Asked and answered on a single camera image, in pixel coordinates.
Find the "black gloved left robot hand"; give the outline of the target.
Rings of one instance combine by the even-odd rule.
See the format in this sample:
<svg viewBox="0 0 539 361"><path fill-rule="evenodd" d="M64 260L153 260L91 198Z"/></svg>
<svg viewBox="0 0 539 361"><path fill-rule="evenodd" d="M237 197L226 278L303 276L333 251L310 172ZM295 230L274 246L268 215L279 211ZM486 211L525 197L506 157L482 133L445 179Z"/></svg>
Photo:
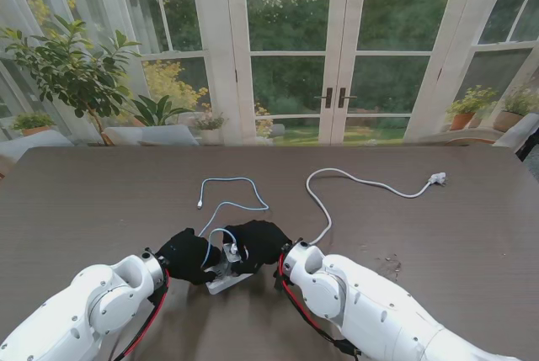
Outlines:
<svg viewBox="0 0 539 361"><path fill-rule="evenodd" d="M172 236L157 252L156 257L173 279L193 285L213 282L217 274L207 271L221 260L221 251L197 236L193 228L185 228Z"/></svg>

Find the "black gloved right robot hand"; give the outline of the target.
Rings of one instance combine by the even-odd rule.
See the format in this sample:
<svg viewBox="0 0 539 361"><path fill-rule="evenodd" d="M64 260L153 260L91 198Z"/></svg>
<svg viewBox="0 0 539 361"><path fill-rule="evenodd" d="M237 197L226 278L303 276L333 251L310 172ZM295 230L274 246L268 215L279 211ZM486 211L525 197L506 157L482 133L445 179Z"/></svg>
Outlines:
<svg viewBox="0 0 539 361"><path fill-rule="evenodd" d="M266 220L251 220L237 226L226 226L223 243L236 238L237 251L241 261L232 265L235 274L257 273L263 265L271 265L279 260L281 249L292 240L275 224Z"/></svg>

